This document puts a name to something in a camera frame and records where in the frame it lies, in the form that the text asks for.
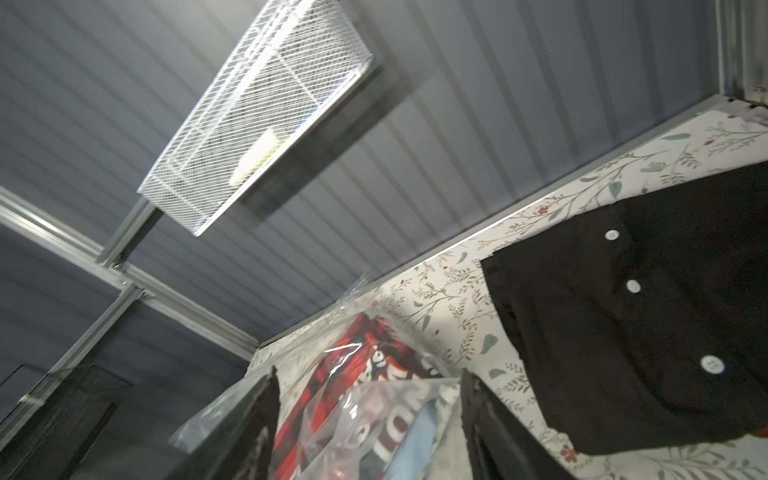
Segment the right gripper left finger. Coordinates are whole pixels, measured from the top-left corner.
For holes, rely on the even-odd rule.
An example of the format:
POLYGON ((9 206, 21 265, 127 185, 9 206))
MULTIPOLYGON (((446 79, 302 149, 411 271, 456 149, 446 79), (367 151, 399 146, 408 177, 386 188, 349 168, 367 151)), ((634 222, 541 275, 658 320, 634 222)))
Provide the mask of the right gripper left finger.
POLYGON ((171 437, 185 458, 168 479, 265 479, 280 414, 277 371, 248 375, 171 437))

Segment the clear plastic vacuum bag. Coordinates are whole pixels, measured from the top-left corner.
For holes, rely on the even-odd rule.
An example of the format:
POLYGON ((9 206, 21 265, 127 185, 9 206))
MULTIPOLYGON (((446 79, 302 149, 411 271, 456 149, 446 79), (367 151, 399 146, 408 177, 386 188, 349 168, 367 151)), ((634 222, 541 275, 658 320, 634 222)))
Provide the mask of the clear plastic vacuum bag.
POLYGON ((175 479, 468 479, 460 375, 359 279, 171 437, 175 479))

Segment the black shirt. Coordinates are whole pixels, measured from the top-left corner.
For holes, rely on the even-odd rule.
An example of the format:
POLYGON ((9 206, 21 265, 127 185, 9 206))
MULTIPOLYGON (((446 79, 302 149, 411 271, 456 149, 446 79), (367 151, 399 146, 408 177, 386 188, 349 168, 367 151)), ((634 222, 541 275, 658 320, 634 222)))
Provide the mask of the black shirt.
POLYGON ((577 215, 481 263, 547 425, 589 455, 767 426, 767 167, 577 215))

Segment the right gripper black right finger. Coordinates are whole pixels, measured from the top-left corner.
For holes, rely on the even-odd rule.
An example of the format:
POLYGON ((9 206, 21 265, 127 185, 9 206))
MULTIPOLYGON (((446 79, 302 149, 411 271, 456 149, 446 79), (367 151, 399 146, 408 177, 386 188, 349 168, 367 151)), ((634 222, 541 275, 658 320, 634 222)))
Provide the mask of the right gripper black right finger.
POLYGON ((460 378, 461 424, 474 479, 567 480, 569 473, 474 373, 460 378))

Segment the light blue folded shirt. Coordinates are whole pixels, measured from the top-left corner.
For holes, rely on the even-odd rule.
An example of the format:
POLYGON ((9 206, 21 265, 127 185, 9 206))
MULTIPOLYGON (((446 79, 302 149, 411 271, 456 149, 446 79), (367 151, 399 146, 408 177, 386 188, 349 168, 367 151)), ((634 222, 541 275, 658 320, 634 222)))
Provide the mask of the light blue folded shirt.
POLYGON ((418 411, 384 478, 386 480, 420 479, 431 460, 437 432, 436 401, 430 400, 418 411))

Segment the white bottle in basket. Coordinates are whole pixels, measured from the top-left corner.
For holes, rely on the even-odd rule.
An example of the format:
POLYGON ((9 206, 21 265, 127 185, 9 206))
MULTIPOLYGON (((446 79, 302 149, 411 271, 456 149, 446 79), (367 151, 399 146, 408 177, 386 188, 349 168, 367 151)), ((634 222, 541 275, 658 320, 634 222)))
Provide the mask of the white bottle in basket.
POLYGON ((238 188, 263 167, 277 151, 281 141, 272 128, 267 128, 238 161, 229 179, 232 188, 238 188))

